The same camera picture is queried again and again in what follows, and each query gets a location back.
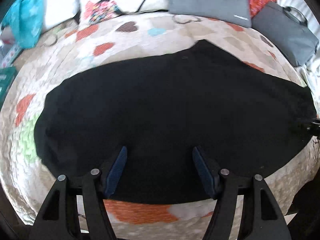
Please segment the black pants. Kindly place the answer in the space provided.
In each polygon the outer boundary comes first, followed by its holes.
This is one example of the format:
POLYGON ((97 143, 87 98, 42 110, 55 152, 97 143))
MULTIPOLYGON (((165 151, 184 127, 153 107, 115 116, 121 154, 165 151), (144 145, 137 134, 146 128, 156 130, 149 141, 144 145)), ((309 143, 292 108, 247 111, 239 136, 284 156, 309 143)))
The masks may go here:
POLYGON ((50 91, 34 129, 54 176, 82 176, 127 149, 111 198, 180 204, 208 198, 196 146, 239 176, 271 175, 311 140, 310 89, 265 74, 206 40, 174 54, 105 64, 50 91))

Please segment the heart-patterned quilt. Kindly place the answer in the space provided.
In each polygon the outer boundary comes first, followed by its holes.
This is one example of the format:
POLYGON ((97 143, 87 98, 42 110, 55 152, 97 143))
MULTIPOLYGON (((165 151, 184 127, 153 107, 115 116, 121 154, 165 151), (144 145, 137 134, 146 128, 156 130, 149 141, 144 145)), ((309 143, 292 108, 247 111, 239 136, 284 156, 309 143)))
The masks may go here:
MULTIPOLYGON (((23 52, 1 109, 1 184, 23 224, 32 225, 55 179, 35 152, 33 131, 49 91, 89 68, 125 59, 187 49, 207 39, 267 74, 306 83, 263 35, 220 20, 153 12, 114 18, 87 28, 74 22, 44 34, 23 52)), ((295 194, 319 169, 316 137, 279 171, 266 178, 283 214, 295 194)), ((178 205, 143 205, 107 200, 117 237, 127 239, 200 239, 216 201, 178 205)))

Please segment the dark grey laptop bag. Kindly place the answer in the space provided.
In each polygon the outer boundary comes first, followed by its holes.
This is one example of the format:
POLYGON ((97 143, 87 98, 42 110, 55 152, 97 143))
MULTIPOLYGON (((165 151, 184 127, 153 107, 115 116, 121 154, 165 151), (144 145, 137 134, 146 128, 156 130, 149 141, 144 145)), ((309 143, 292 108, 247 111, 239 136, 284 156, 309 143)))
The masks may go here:
POLYGON ((294 67, 306 64, 319 45, 319 39, 308 28, 308 20, 294 7, 268 2, 252 18, 252 27, 268 38, 294 67))

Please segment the light grey IPASON laptop bag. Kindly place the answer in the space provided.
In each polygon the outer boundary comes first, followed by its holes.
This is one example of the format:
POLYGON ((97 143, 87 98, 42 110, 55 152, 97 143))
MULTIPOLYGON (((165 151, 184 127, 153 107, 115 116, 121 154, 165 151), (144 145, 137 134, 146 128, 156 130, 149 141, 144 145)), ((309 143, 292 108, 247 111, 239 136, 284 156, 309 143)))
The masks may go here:
POLYGON ((248 0, 168 0, 169 12, 215 18, 245 28, 252 26, 248 0))

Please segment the teal star scarf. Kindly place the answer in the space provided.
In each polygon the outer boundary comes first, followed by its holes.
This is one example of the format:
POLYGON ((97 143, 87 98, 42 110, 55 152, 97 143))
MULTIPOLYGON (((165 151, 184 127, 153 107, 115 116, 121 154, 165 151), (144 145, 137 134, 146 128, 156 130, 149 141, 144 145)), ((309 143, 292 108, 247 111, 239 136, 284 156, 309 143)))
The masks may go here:
POLYGON ((33 48, 40 37, 44 17, 44 0, 15 0, 1 21, 9 26, 16 43, 23 49, 33 48))

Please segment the plain white pillow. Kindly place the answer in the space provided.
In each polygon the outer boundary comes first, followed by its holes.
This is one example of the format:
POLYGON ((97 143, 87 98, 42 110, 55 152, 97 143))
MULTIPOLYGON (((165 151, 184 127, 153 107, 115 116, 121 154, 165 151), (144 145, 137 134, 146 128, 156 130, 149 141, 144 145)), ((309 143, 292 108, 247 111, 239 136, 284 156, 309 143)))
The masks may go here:
POLYGON ((73 18, 80 10, 80 0, 43 0, 42 33, 73 18))

